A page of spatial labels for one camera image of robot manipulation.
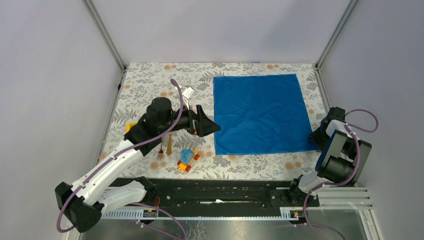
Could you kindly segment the blue cloth napkin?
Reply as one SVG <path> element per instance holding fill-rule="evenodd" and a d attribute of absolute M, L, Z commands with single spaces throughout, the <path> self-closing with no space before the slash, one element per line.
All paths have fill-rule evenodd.
<path fill-rule="evenodd" d="M 295 74 L 213 79 L 217 155 L 315 151 L 312 127 Z"/>

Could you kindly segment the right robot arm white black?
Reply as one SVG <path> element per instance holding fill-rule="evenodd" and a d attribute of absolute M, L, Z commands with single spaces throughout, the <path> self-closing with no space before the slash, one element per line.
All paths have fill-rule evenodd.
<path fill-rule="evenodd" d="M 314 171 L 293 179 L 282 199 L 305 206 L 318 192 L 330 187 L 353 186 L 365 166 L 372 145 L 357 137 L 355 126 L 346 121 L 348 112 L 331 107 L 320 126 L 309 136 L 321 154 Z"/>

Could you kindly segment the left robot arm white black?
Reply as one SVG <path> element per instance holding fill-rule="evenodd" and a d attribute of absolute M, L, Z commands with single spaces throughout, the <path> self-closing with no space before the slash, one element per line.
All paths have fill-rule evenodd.
<path fill-rule="evenodd" d="M 201 105 L 193 111 L 181 103 L 180 109 L 174 111 L 168 98 L 153 99 L 145 114 L 104 160 L 72 184 L 61 182 L 55 188 L 59 215 L 71 222 L 71 229 L 84 233 L 108 212 L 137 202 L 144 206 L 152 204 L 155 188 L 149 180 L 132 180 L 111 192 L 106 189 L 125 169 L 160 145 L 167 133 L 186 130 L 189 134 L 205 137 L 220 129 L 206 116 Z"/>

